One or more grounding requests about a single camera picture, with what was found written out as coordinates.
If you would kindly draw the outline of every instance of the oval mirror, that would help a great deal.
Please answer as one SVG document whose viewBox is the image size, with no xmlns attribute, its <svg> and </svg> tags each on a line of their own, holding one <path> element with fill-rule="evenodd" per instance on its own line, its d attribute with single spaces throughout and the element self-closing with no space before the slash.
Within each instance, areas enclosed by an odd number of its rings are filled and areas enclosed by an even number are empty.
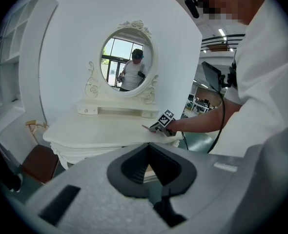
<svg viewBox="0 0 288 234">
<path fill-rule="evenodd" d="M 152 65 L 151 44 L 139 30 L 125 28 L 103 48 L 101 69 L 107 83 L 126 92 L 139 87 Z"/>
</svg>

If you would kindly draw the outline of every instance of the desk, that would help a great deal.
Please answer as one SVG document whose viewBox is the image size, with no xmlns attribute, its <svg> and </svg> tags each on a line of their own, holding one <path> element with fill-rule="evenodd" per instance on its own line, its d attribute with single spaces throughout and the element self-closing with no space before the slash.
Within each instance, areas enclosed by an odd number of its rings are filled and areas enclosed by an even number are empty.
<svg viewBox="0 0 288 234">
<path fill-rule="evenodd" d="M 61 165 L 114 151 L 132 144 L 159 142 L 178 146 L 182 135 L 166 137 L 163 133 L 152 133 L 142 125 L 151 126 L 158 118 L 143 118 L 123 112 L 100 112 L 98 115 L 81 115 L 72 107 L 55 121 L 44 133 L 43 139 L 51 143 Z"/>
<path fill-rule="evenodd" d="M 191 111 L 193 111 L 193 108 L 194 108 L 195 106 L 198 106 L 198 107 L 203 108 L 203 109 L 204 109 L 204 113 L 206 113 L 206 112 L 209 110 L 209 108 L 204 107 L 204 106 L 202 106 L 202 105 L 199 105 L 199 104 L 197 104 L 197 102 L 192 102 L 192 103 L 193 103 L 193 106 L 192 106 L 192 108 L 191 108 Z"/>
</svg>

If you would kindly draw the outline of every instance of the white dressing table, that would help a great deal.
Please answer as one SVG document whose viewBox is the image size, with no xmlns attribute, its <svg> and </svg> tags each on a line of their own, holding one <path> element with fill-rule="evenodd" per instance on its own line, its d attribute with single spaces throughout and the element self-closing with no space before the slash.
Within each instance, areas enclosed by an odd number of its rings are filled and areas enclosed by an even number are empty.
<svg viewBox="0 0 288 234">
<path fill-rule="evenodd" d="M 100 65 L 106 43 L 121 35 L 142 40 L 151 52 L 151 66 L 146 78 L 141 85 L 128 92 L 110 87 Z M 43 135 L 65 169 L 68 169 L 68 163 L 76 164 L 87 157 L 132 144 L 159 142 L 179 145 L 182 139 L 180 132 L 176 136 L 166 137 L 161 132 L 152 133 L 142 126 L 150 127 L 156 123 L 160 113 L 155 105 L 157 58 L 151 33 L 140 20 L 120 24 L 109 35 L 96 58 L 96 67 L 90 62 L 91 75 L 84 88 L 84 97 Z"/>
</svg>

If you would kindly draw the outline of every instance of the ornate mirror frame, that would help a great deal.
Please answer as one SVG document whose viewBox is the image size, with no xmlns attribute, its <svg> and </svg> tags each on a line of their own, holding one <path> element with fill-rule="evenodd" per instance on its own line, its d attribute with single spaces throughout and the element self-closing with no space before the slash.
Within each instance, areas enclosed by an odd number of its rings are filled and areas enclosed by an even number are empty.
<svg viewBox="0 0 288 234">
<path fill-rule="evenodd" d="M 101 59 L 103 49 L 107 42 L 116 34 L 126 32 L 126 30 L 138 32 L 146 39 L 151 49 L 152 64 L 144 82 L 134 90 L 120 92 L 113 89 L 105 80 L 101 70 Z M 158 54 L 156 46 L 151 38 L 151 33 L 141 20 L 120 24 L 103 43 L 100 53 L 96 58 L 95 66 L 93 62 L 89 63 L 91 76 L 85 85 L 84 99 L 77 103 L 77 110 L 80 114 L 96 115 L 99 108 L 110 107 L 119 109 L 141 110 L 142 117 L 155 118 L 159 110 L 154 105 L 155 101 L 155 83 L 157 82 Z"/>
</svg>

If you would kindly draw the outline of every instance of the mirror frame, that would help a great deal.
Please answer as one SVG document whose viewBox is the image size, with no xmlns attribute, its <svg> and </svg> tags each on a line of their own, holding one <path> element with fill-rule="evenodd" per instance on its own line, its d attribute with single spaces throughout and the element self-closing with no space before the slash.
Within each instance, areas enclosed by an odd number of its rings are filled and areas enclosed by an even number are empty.
<svg viewBox="0 0 288 234">
<path fill-rule="evenodd" d="M 120 92 L 114 88 L 112 88 L 104 78 L 102 74 L 102 68 L 101 68 L 101 60 L 102 60 L 102 53 L 103 49 L 106 46 L 107 42 L 114 37 L 116 34 L 120 32 L 126 32 L 126 30 L 131 29 L 132 31 L 137 31 L 143 38 L 146 39 L 146 41 L 149 44 L 149 47 L 151 48 L 152 53 L 152 64 L 149 69 L 148 75 L 146 76 L 144 82 L 137 88 L 127 91 L 127 92 Z M 98 73 L 102 76 L 102 78 L 99 80 L 99 83 L 102 85 L 102 88 L 110 95 L 115 97 L 121 97 L 121 98 L 127 98 L 127 97 L 134 97 L 139 95 L 141 92 L 143 92 L 151 83 L 152 80 L 155 78 L 155 75 L 157 73 L 157 64 L 158 64 L 158 54 L 157 54 L 157 48 L 154 44 L 153 40 L 151 39 L 151 33 L 149 32 L 147 27 L 144 27 L 144 24 L 141 20 L 129 22 L 126 21 L 123 24 L 120 24 L 118 28 L 112 32 L 105 40 L 104 44 L 102 45 L 102 48 L 100 50 L 100 54 L 98 55 L 98 59 L 96 60 L 97 66 L 98 66 Z"/>
</svg>

